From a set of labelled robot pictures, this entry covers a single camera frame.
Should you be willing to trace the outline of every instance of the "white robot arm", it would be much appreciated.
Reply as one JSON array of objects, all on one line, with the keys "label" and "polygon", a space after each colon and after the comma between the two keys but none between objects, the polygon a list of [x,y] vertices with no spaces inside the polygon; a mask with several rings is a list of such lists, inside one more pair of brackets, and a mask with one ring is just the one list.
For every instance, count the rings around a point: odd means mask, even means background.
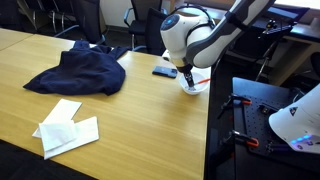
[{"label": "white robot arm", "polygon": [[217,26],[207,13],[207,17],[170,15],[160,29],[169,52],[169,60],[184,73],[188,85],[193,87],[190,72],[192,67],[207,68],[214,65],[230,44],[274,2],[275,0],[236,0]]}]

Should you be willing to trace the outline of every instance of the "white bowl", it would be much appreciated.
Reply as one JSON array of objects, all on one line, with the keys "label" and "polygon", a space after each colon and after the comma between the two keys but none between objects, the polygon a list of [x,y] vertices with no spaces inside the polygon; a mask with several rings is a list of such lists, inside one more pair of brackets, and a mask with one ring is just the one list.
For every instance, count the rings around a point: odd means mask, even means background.
[{"label": "white bowl", "polygon": [[[204,75],[202,75],[198,72],[191,72],[191,73],[193,76],[194,83],[197,83],[197,82],[204,80],[206,78]],[[191,90],[189,90],[188,83],[187,83],[186,79],[184,78],[183,74],[180,76],[180,79],[179,79],[179,84],[182,87],[182,89],[184,90],[184,92],[186,92],[187,94],[190,94],[190,95],[196,95],[196,94],[199,94],[200,92],[206,90],[209,86],[209,82],[210,81],[204,82],[202,84],[197,84],[194,86],[194,88],[196,90],[191,91]]]}]

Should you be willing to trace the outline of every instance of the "robot logo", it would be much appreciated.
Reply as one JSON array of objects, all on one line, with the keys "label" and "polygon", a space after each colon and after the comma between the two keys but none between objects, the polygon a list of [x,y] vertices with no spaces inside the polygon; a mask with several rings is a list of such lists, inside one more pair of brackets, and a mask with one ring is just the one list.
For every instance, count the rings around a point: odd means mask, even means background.
[{"label": "robot logo", "polygon": [[290,114],[291,114],[292,116],[294,116],[294,114],[297,112],[297,109],[298,109],[298,107],[290,108],[290,109],[289,109]]}]

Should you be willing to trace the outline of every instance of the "white robot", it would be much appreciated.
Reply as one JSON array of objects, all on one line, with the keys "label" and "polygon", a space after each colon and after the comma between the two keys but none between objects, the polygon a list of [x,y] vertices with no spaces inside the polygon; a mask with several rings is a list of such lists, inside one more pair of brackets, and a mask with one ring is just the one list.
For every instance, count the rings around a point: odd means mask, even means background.
[{"label": "white robot", "polygon": [[[169,61],[194,86],[191,69],[211,67],[247,27],[251,26],[275,0],[236,0],[217,24],[206,16],[170,15],[160,29]],[[273,131],[295,151],[320,154],[320,85],[285,109],[270,116]]]}]

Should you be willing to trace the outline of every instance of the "wooden table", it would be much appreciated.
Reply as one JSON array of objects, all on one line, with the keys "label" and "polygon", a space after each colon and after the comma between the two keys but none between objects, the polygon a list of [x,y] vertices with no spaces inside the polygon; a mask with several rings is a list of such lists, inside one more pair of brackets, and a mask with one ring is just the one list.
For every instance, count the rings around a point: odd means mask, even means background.
[{"label": "wooden table", "polygon": [[[37,94],[22,88],[56,66],[73,41],[34,35],[0,51],[0,138],[43,155],[31,134],[61,99],[82,102],[74,120],[98,117],[100,139],[52,160],[98,179],[203,179],[209,89],[187,95],[155,76],[161,57],[127,52],[122,89],[111,96]],[[209,77],[210,70],[205,70]]]},{"label": "wooden table", "polygon": [[33,34],[0,28],[0,50],[12,46]]}]

